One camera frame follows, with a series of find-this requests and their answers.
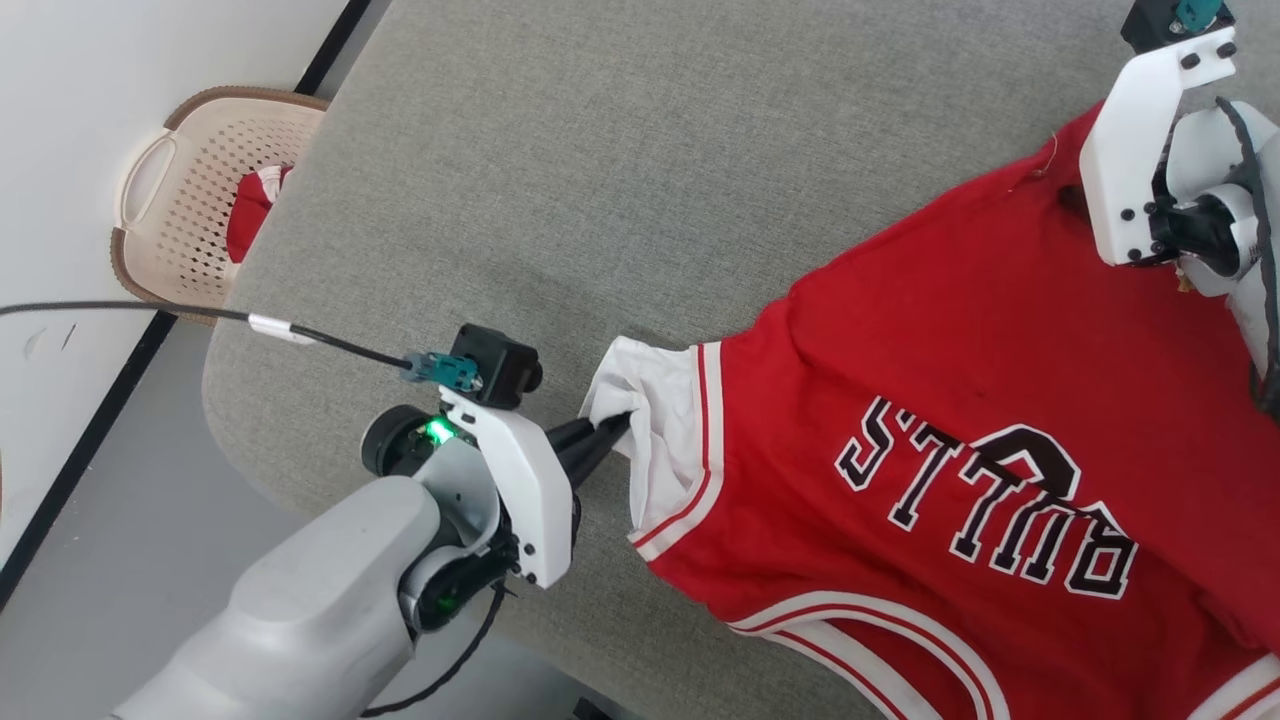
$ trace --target couch cushion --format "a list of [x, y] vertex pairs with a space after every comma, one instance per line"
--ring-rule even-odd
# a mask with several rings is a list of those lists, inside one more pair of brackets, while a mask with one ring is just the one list
[[[1130, 56], [1128, 5], [399, 1], [230, 306], [390, 352], [499, 328], [541, 351], [525, 413], [567, 420], [613, 337], [678, 348], [746, 328], [806, 270], [1038, 149]], [[1280, 13], [1233, 9], [1247, 85], [1215, 90], [1276, 115]], [[232, 461], [312, 514], [370, 479], [374, 416], [435, 402], [388, 369], [225, 323], [205, 393]], [[586, 486], [573, 570], [516, 588], [506, 633], [653, 720], [876, 715], [652, 578], [625, 539], [625, 484], [614, 457]]]

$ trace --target jersey lettering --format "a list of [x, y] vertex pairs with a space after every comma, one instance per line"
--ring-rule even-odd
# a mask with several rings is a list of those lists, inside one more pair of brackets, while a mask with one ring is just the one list
[[1138, 544], [1120, 532], [1120, 525], [1098, 502], [1080, 511], [1092, 519], [1087, 541], [1080, 544], [1071, 565], [1066, 589], [1078, 594], [1120, 600], [1129, 585], [1129, 568]]
[[973, 506], [964, 529], [956, 533], [955, 539], [951, 541], [951, 552], [973, 562], [982, 548], [978, 537], [982, 536], [982, 529], [987, 527], [991, 511], [996, 509], [996, 505], [1006, 495], [1018, 491], [1020, 480], [995, 461], [977, 454], [969, 460], [965, 469], [960, 471], [960, 478], [970, 486], [975, 484], [979, 478], [991, 479], [991, 489]]
[[[836, 461], [836, 469], [849, 480], [849, 487], [854, 491], [865, 489], [870, 484], [876, 470], [879, 470], [881, 462], [884, 461], [884, 454], [893, 448], [893, 436], [890, 434], [888, 427], [884, 424], [886, 413], [888, 413], [888, 401], [877, 397], [876, 402], [872, 402], [867, 410], [867, 415], [863, 416], [865, 437], [863, 439], [856, 436], [850, 438], [840, 460]], [[859, 461], [858, 457], [863, 454], [864, 445], [870, 450], [867, 459]]]
[[[861, 436], [849, 441], [836, 462], [854, 491], [870, 484], [893, 450], [893, 436], [884, 421], [892, 410], [892, 404], [877, 397], [863, 416]], [[914, 415], [901, 409], [893, 416], [904, 432], [915, 420]], [[919, 520], [920, 502], [929, 487], [946, 477], [945, 469], [964, 447], [960, 441], [925, 421], [919, 423], [910, 445], [924, 455], [924, 460], [888, 515], [891, 523], [906, 532]], [[1037, 495], [1010, 518], [1000, 544], [992, 548], [988, 565], [1001, 573], [1048, 584], [1062, 542], [1071, 523], [1079, 518], [1089, 525], [1064, 580], [1066, 589], [1114, 600], [1124, 594], [1137, 544], [1119, 529], [1105, 503], [1084, 509], [1071, 505], [1080, 483], [1080, 468], [1053, 437], [1019, 424], [974, 442], [973, 450], [959, 479], [975, 486], [986, 478], [989, 487], [954, 536], [948, 548], [952, 555], [974, 562], [982, 550], [979, 538], [995, 509], [1005, 498], [1034, 486]], [[1024, 557], [1036, 528], [1039, 528], [1039, 538], [1030, 556]]]
[[910, 530], [915, 527], [915, 519], [918, 518], [915, 507], [920, 503], [920, 497], [933, 484], [933, 478], [938, 477], [942, 466], [955, 457], [960, 450], [960, 441], [928, 423], [923, 423], [915, 436], [911, 437], [911, 445], [920, 452], [924, 452], [924, 448], [931, 445], [933, 448], [924, 460], [924, 465], [920, 466], [920, 471], [915, 474], [915, 479], [908, 486], [902, 500], [897, 501], [897, 505], [893, 506], [893, 512], [888, 516], [895, 525], [904, 530]]

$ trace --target plastic basket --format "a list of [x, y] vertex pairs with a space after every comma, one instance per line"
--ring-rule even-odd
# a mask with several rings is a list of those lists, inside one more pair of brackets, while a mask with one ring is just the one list
[[297, 164], [325, 109], [316, 97], [253, 87], [216, 87], [183, 102], [120, 188], [111, 232], [120, 283], [147, 301], [221, 307], [237, 269], [227, 218], [241, 178]]

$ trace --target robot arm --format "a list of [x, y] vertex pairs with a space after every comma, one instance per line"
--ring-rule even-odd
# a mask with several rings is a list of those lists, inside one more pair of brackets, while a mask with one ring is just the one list
[[250, 568], [113, 719], [351, 720], [481, 589], [508, 573], [544, 588], [563, 577], [573, 491], [627, 418], [543, 432], [513, 411], [536, 388], [536, 352], [485, 328], [465, 327], [451, 356], [415, 373], [429, 365], [454, 380], [443, 414], [375, 420], [362, 457], [385, 477]]
[[1202, 295], [1229, 296], [1254, 400], [1280, 423], [1280, 236], [1267, 218], [1280, 208], [1277, 128], [1222, 100], [1178, 118], [1185, 91], [1235, 74], [1235, 18], [1221, 0], [1139, 0], [1123, 35], [1139, 55], [1080, 155], [1098, 255], [1111, 265], [1176, 263]]

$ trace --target white fabric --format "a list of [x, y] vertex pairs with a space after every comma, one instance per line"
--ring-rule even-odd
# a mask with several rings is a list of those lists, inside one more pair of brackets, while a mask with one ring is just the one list
[[275, 205], [275, 201], [280, 199], [280, 186], [284, 181], [284, 168], [282, 165], [262, 168], [257, 172], [257, 179], [262, 183], [262, 193], [266, 195], [266, 201]]
[[[687, 488], [685, 497], [671, 509], [669, 514], [666, 502], [654, 503], [664, 519], [646, 516], [645, 523], [657, 520], [657, 529], [635, 532], [630, 536], [631, 542], [636, 546], [636, 552], [646, 562], [657, 560], [700, 525], [716, 507], [721, 491], [724, 488], [724, 398], [721, 384], [719, 351], [718, 342], [696, 347], [701, 404], [700, 407], [695, 409], [698, 413], [695, 427], [698, 428], [696, 437], [701, 438], [701, 443], [698, 445], [701, 457], [676, 456], [667, 459], [667, 465], [673, 468], [682, 469], [698, 465], [701, 468], [701, 475], [692, 487]], [[672, 452], [685, 452], [687, 447], [689, 443], [667, 443], [667, 448]], [[659, 450], [659, 447], [654, 446], [654, 450]], [[649, 488], [684, 487], [678, 478], [664, 475], [652, 464], [650, 469], [655, 471], [645, 478]]]
[[631, 524], [643, 534], [676, 514], [704, 474], [698, 348], [614, 340], [581, 415], [599, 423], [628, 410], [631, 430], [614, 450], [631, 459]]

